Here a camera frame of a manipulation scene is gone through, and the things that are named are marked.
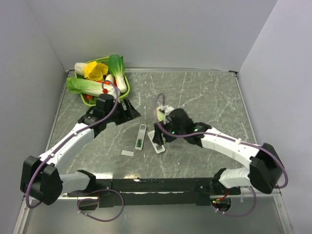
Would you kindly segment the white universal AC remote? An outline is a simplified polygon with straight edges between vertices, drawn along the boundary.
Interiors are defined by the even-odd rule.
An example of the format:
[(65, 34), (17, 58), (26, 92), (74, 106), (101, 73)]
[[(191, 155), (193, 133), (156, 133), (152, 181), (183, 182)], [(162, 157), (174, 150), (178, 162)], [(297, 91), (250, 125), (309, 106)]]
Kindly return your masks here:
[(154, 136), (155, 136), (155, 131), (154, 131), (154, 130), (149, 131), (149, 132), (147, 133), (147, 135), (148, 135), (148, 138), (149, 138), (149, 140), (150, 140), (150, 142), (151, 142), (151, 144), (152, 144), (152, 146), (153, 146), (153, 148), (154, 148), (154, 150), (155, 150), (155, 152), (156, 152), (157, 154), (161, 154), (161, 153), (163, 153), (163, 152), (166, 151), (166, 150), (165, 150), (165, 147), (164, 147), (163, 145), (158, 145), (158, 144), (156, 144), (156, 143), (153, 142), (153, 138), (154, 138)]

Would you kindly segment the long white remote control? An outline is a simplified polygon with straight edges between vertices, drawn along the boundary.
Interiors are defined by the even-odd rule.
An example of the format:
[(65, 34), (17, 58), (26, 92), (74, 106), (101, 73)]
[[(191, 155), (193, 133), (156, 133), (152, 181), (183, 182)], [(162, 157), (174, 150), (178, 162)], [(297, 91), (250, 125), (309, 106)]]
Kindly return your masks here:
[[(139, 126), (139, 130), (138, 130), (138, 135), (137, 135), (137, 139), (136, 139), (136, 144), (135, 144), (135, 149), (141, 151), (142, 147), (143, 147), (143, 143), (144, 143), (144, 139), (145, 139), (145, 134), (146, 134), (146, 129), (147, 129), (147, 125), (146, 124), (140, 124)], [(137, 140), (138, 139), (142, 139), (142, 146), (141, 148), (137, 148)]]

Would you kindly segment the white battery cover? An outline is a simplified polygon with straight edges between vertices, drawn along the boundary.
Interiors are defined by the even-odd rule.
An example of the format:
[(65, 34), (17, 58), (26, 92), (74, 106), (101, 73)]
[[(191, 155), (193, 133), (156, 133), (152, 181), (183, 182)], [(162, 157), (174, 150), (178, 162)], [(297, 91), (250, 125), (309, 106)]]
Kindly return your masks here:
[(133, 157), (134, 156), (134, 152), (122, 150), (121, 155), (122, 156), (131, 156), (131, 157)]

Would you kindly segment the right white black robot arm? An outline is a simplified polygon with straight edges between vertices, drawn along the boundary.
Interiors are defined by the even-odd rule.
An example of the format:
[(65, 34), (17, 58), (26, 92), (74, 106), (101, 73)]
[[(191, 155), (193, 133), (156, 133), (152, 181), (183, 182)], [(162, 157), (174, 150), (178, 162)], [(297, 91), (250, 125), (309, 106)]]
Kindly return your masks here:
[(189, 144), (214, 150), (242, 165), (238, 169), (223, 168), (215, 174), (213, 189), (218, 194), (224, 194), (233, 187), (254, 187), (264, 194), (271, 194), (285, 172), (275, 148), (268, 143), (247, 143), (209, 124), (193, 122), (181, 108), (162, 105), (154, 110), (154, 115), (153, 143), (163, 145), (182, 138)]

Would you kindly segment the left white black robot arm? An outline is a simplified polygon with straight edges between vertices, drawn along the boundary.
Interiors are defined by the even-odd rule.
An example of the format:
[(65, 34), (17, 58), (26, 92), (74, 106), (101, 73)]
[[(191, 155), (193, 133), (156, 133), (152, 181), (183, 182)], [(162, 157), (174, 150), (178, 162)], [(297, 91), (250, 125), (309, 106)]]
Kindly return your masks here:
[(85, 196), (94, 194), (97, 188), (94, 174), (85, 170), (66, 175), (59, 172), (71, 157), (104, 131), (107, 124), (121, 125), (140, 116), (127, 98), (119, 102), (113, 95), (100, 95), (96, 105), (59, 143), (40, 156), (29, 156), (24, 161), (20, 190), (25, 194), (26, 203), (29, 204), (32, 197), (51, 205), (60, 195), (74, 191), (80, 191)]

